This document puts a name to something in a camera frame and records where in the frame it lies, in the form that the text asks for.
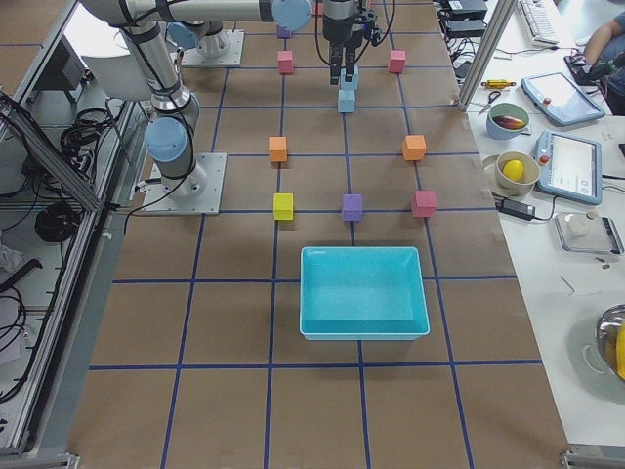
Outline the person's forearm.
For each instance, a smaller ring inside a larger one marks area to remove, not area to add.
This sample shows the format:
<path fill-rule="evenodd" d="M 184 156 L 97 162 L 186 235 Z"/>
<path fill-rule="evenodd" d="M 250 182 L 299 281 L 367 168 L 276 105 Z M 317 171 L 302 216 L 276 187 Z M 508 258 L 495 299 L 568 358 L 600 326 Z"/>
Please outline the person's forearm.
<path fill-rule="evenodd" d="M 620 13 L 597 28 L 590 36 L 585 49 L 584 57 L 588 64 L 594 64 L 607 45 L 624 33 L 624 13 Z"/>

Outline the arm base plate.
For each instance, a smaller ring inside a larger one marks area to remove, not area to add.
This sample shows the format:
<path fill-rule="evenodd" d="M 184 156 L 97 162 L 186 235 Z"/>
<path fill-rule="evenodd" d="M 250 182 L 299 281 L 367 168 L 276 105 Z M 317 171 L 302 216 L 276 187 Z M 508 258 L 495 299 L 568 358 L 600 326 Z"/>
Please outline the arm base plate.
<path fill-rule="evenodd" d="M 221 208 L 228 155 L 204 152 L 195 155 L 196 166 L 182 185 L 163 179 L 155 163 L 150 177 L 160 182 L 146 187 L 142 211 L 153 215 L 218 215 Z"/>
<path fill-rule="evenodd" d="M 194 49 L 182 55 L 182 67 L 222 68 L 238 67 L 242 60 L 245 33 L 241 29 L 223 29 L 207 35 Z"/>

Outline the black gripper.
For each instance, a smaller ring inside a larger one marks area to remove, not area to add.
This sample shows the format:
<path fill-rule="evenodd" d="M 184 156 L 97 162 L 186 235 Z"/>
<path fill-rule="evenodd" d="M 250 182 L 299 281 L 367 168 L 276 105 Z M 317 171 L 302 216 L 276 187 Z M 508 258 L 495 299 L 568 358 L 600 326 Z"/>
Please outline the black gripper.
<path fill-rule="evenodd" d="M 340 82 L 345 48 L 345 81 L 352 82 L 356 64 L 356 48 L 366 39 L 377 47 L 383 40 L 382 30 L 377 24 L 375 12 L 360 12 L 343 19 L 335 19 L 323 14 L 322 34 L 329 43 L 330 84 Z"/>

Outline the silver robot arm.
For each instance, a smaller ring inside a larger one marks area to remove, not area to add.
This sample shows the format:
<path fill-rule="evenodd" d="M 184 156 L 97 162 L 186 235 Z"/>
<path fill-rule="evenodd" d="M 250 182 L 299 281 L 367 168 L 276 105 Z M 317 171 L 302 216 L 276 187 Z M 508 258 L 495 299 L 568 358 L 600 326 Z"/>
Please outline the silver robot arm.
<path fill-rule="evenodd" d="M 173 95 L 183 88 L 168 55 L 161 22 L 262 21 L 292 32 L 304 28 L 313 14 L 311 1 L 84 1 L 96 18 L 119 29 L 153 94 Z M 375 11 L 361 1 L 325 1 L 322 34 L 329 43 L 330 83 L 341 70 L 350 80 L 356 51 L 364 40 L 380 45 L 385 36 Z"/>
<path fill-rule="evenodd" d="M 176 198 L 200 194 L 206 173 L 193 146 L 199 101 L 176 71 L 157 22 L 124 27 L 121 33 L 151 92 L 154 116 L 145 130 L 145 144 L 161 184 Z"/>

